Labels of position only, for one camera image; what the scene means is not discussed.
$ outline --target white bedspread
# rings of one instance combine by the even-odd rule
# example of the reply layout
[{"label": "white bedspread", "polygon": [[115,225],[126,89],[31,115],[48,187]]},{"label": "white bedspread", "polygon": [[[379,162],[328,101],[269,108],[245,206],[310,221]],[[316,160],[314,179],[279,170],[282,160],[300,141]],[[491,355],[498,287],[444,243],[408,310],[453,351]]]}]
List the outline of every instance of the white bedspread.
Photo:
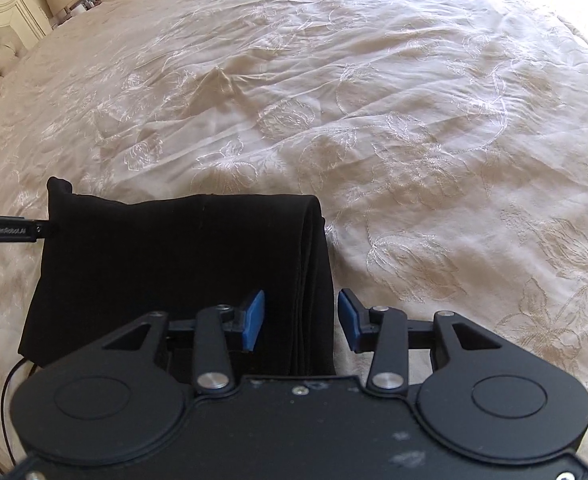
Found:
[{"label": "white bedspread", "polygon": [[[0,84],[0,214],[46,216],[52,175],[317,194],[337,289],[457,310],[588,388],[588,48],[528,0],[106,2]],[[39,256],[0,246],[0,390]],[[337,363],[367,366],[342,335]]]}]

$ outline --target folded black pants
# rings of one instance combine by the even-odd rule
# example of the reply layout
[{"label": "folded black pants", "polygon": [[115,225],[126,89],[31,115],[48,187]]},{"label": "folded black pants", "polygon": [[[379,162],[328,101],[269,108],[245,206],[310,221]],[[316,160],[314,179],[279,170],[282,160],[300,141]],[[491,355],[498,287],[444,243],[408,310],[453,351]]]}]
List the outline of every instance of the folded black pants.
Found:
[{"label": "folded black pants", "polygon": [[19,352],[44,367],[152,310],[191,319],[266,296],[235,374],[333,374],[333,285],[314,196],[196,195],[126,205],[48,182],[55,233]]}]

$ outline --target metal screw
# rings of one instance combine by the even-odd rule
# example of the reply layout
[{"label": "metal screw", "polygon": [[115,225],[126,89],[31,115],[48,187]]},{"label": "metal screw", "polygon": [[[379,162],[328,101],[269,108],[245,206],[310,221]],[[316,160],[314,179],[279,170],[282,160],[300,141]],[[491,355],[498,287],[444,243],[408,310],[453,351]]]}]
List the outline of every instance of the metal screw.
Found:
[{"label": "metal screw", "polygon": [[309,393],[309,388],[306,386],[294,386],[292,388],[292,393],[294,395],[307,395]]},{"label": "metal screw", "polygon": [[374,386],[378,386],[378,388],[382,388],[384,390],[394,390],[396,388],[400,388],[403,386],[404,382],[405,379],[393,372],[381,372],[376,374],[372,379]]},{"label": "metal screw", "polygon": [[219,390],[229,384],[229,377],[219,372],[207,372],[200,375],[196,382],[206,390]]}]

